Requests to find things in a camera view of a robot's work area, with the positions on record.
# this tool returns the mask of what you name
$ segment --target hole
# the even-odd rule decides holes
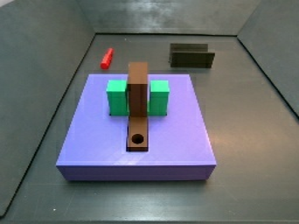
[[[146,139],[144,139],[143,135],[140,135],[140,134],[134,134],[134,135],[132,135],[132,142],[134,142],[135,144],[140,144],[144,140],[146,140]]]

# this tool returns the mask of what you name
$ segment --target purple block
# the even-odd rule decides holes
[[[67,180],[207,179],[216,166],[188,74],[150,74],[170,81],[167,116],[148,117],[148,152],[127,152],[127,116],[108,115],[108,80],[91,74],[56,166]]]

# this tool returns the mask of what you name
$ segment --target gray floor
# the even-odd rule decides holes
[[[170,43],[208,43],[212,69],[171,69]],[[218,167],[207,182],[67,182],[56,159],[88,74],[148,61],[191,74]],[[236,38],[96,36],[3,221],[299,221],[299,125]]]

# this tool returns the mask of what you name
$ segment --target dark green block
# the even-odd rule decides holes
[[[128,116],[127,81],[109,80],[107,84],[107,100],[111,116]]]

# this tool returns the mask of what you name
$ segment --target gray surface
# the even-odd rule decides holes
[[[0,8],[0,216],[93,38],[75,0]]]
[[[260,0],[77,0],[97,33],[238,35]]]
[[[238,38],[299,115],[299,1],[266,0]]]
[[[170,43],[208,43],[212,69],[171,69]],[[190,73],[218,167],[207,182],[75,182],[55,167],[88,74],[148,61]],[[97,36],[3,221],[299,221],[299,124],[236,38]]]

